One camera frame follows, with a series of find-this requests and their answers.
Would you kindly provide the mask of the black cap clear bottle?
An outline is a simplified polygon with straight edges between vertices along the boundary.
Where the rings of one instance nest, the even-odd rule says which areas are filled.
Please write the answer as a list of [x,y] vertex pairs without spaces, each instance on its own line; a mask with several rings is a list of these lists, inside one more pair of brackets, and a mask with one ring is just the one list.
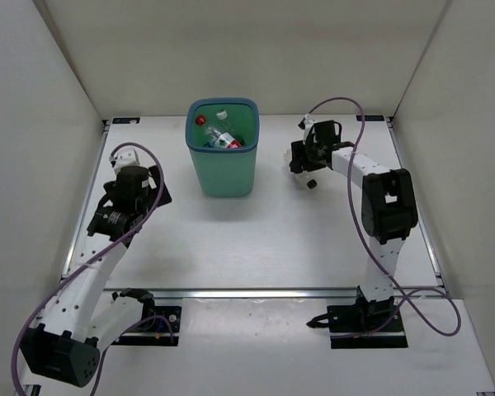
[[[287,149],[283,154],[283,159],[287,166],[290,165],[292,160],[292,153],[290,149]],[[317,187],[318,183],[308,172],[290,173],[295,185],[301,189],[313,190]]]

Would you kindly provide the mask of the blue label clear bottle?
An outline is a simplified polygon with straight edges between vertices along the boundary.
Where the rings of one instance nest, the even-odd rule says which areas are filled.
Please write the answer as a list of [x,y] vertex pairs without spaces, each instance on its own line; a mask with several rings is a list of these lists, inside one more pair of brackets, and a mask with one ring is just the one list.
[[219,148],[220,145],[219,145],[219,141],[218,140],[210,140],[208,142],[205,143],[205,147],[206,148]]

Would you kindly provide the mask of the red cap water bottle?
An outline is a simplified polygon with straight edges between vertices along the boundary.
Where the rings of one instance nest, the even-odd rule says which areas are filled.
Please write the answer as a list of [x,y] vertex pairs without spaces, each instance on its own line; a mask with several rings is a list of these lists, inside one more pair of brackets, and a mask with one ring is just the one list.
[[218,149],[240,149],[243,146],[233,134],[222,133],[217,129],[216,117],[207,118],[204,115],[198,115],[196,124],[202,128],[207,142],[210,140],[219,141],[220,147]]

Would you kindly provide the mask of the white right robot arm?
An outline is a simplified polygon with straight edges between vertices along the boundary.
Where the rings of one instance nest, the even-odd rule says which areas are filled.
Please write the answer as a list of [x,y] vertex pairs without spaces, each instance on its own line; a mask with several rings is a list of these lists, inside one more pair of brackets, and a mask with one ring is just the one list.
[[413,181],[409,170],[383,166],[342,141],[342,125],[335,120],[299,123],[302,139],[290,146],[290,172],[308,188],[317,186],[310,172],[328,168],[346,176],[361,189],[361,222],[358,229],[369,237],[370,249],[365,278],[358,295],[365,302],[354,309],[356,324],[366,330],[384,319],[379,303],[392,300],[398,256],[418,215]]

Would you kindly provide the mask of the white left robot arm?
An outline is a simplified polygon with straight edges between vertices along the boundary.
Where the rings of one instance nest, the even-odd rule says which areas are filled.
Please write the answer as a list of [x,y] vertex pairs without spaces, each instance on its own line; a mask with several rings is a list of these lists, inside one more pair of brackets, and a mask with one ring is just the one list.
[[87,226],[82,260],[27,320],[12,354],[22,356],[32,373],[78,388],[94,379],[107,347],[128,328],[155,324],[157,311],[147,290],[126,289],[109,308],[94,310],[144,222],[172,201],[158,165],[118,166],[115,180],[103,189]]

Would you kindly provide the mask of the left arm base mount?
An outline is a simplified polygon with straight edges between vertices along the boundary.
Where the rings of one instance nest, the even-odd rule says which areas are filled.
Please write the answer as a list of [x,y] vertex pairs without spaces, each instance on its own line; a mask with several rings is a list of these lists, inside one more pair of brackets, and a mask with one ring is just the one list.
[[140,299],[142,320],[147,319],[112,342],[114,346],[177,347],[182,322],[182,306],[161,303],[147,290],[127,289],[112,292],[115,302],[121,297]]

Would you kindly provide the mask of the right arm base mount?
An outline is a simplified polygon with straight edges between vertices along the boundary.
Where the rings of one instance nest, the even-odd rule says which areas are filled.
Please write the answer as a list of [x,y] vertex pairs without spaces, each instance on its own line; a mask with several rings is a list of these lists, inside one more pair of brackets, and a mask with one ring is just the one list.
[[331,348],[405,349],[408,340],[393,296],[369,301],[361,290],[353,304],[332,304],[306,326],[329,330]]

